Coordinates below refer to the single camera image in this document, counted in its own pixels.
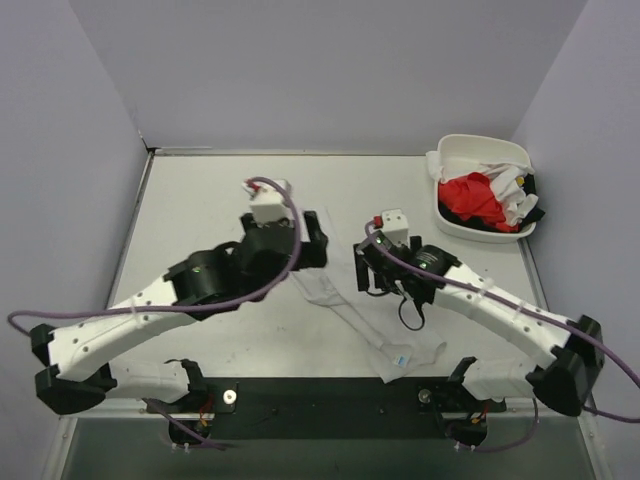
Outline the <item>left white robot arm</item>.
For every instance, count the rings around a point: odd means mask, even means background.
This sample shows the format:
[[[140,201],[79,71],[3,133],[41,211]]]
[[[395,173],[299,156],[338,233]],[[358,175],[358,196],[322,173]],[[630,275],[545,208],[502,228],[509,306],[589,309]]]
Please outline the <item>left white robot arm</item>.
[[[151,399],[172,412],[194,413],[215,389],[188,359],[129,363],[122,354],[170,330],[259,302],[292,271],[327,263],[328,237],[314,211],[300,221],[260,225],[242,216],[244,236],[191,254],[111,311],[77,324],[41,324],[29,333],[44,368],[37,398],[58,415],[82,413],[108,398]]]

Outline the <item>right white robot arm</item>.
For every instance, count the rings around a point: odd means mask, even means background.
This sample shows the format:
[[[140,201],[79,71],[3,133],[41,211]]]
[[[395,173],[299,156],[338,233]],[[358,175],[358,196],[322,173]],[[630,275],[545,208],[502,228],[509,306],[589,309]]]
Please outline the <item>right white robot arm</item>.
[[[500,289],[453,254],[422,245],[414,236],[393,244],[383,233],[354,244],[358,288],[370,286],[424,305],[458,313],[525,354],[523,360],[459,363],[450,378],[477,401],[535,398],[549,409],[577,417],[591,394],[604,355],[595,346],[602,328],[583,315],[571,320]]]

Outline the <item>white plastic laundry basket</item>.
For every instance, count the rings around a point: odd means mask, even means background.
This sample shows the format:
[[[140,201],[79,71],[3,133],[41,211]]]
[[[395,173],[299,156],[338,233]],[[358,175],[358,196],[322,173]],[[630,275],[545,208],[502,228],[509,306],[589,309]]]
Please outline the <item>white plastic laundry basket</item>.
[[[444,233],[483,243],[505,244],[529,236],[536,222],[520,228],[516,233],[498,233],[479,230],[447,220],[438,206],[437,186],[442,180],[451,180],[455,174],[464,176],[476,171],[477,167],[517,166],[526,174],[534,170],[528,153],[521,146],[490,137],[451,134],[443,137],[435,151],[426,153],[427,171],[434,182],[434,222]]]

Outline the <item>white t shirt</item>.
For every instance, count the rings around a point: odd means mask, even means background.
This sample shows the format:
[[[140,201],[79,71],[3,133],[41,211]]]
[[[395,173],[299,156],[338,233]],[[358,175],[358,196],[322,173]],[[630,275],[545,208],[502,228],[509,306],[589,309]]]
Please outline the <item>white t shirt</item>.
[[[393,295],[372,297],[357,290],[353,252],[335,231],[329,212],[315,209],[321,230],[328,236],[328,262],[321,269],[291,274],[291,280],[309,303],[328,308],[341,317],[369,344],[368,360],[383,382],[404,377],[436,363],[446,341],[432,328],[414,332],[420,317]]]

